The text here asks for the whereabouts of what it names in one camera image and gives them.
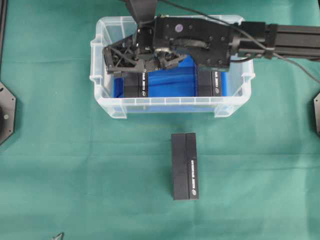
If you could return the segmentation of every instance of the black box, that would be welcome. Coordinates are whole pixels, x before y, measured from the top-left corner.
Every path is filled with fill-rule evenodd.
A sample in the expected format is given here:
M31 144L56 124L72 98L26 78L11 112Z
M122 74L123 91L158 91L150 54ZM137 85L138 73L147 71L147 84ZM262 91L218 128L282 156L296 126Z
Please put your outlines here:
M222 74L220 71L198 68L196 71L197 97L221 97Z
M148 73L128 72L123 78L123 96L125 98L148 97Z
M172 134L171 144L173 199L199 199L196 134Z

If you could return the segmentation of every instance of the green fabric surface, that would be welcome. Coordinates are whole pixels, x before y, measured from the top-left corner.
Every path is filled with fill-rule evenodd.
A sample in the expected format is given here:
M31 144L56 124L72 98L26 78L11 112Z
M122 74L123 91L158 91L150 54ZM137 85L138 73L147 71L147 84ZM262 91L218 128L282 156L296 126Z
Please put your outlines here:
M317 0L178 1L207 14L320 26ZM158 3L157 13L190 14ZM1 80L16 95L0 146L0 239L318 240L320 85L254 61L252 96L232 116L108 116L93 96L97 21L116 0L9 0ZM320 78L319 63L299 60ZM199 200L173 201L171 134L195 132Z

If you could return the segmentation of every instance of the robotic arm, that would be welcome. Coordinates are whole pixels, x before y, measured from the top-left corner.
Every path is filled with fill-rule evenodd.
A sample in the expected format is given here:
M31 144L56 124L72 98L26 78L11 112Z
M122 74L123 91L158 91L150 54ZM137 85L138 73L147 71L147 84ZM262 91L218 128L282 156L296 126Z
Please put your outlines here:
M228 71L231 56L320 61L320 27L240 25L219 19L155 16L157 0L126 0L137 30L103 49L108 73L153 72L178 66L190 55L199 67Z

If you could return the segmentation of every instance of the black cable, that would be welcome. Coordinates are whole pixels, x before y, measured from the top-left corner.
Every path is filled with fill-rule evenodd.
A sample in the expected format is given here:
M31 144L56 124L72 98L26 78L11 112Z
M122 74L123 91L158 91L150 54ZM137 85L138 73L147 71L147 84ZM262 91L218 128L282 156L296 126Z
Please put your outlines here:
M254 59L253 57L247 57L247 58L244 58L244 59L240 59L240 60L230 60L231 63L235 63L235 64L240 64L240 63L244 63L244 62L247 62L247 61L250 61Z
M255 39L253 36L251 36L249 33L247 33L246 31L240 29L239 27L236 27L235 25L232 25L230 23L228 23L227 21L224 21L224 20L221 20L219 18L216 18L216 17L213 17L213 16L209 16L201 11L198 11L198 10L194 10L194 9L191 9L191 8L188 8L188 7L185 7L185 6L181 6L181 5L178 5L174 2L171 2L171 1L168 1L168 0L159 0L160 2L163 2L163 3L166 3L168 5L171 5L173 7L176 7L178 9L183 9L183 10L186 10L186 11L189 11L189 12L192 12L192 13L195 13L195 14L199 14L199 15L202 15L204 17L207 17L209 19L212 19L212 20L215 20L217 22L220 22L220 23L223 23L227 26L229 26L230 28L236 30L237 32L241 33L242 35L246 36L248 39L250 39L253 43L255 43L257 46L259 46L260 48L262 48L263 50L267 50L267 47L264 46L263 44L261 44L257 39ZM291 63L293 65L296 65L297 67L299 67L302 71L304 71L310 78L312 78L313 80L315 80L316 82L320 83L320 80L318 80L316 77L314 77L308 70L306 70L302 65L300 65L299 63L297 63L296 61L293 61L293 60L290 60L284 56L281 56L277 53L273 53L272 54L273 56L275 56L276 58L278 59L281 59L281 60L284 60L288 63Z

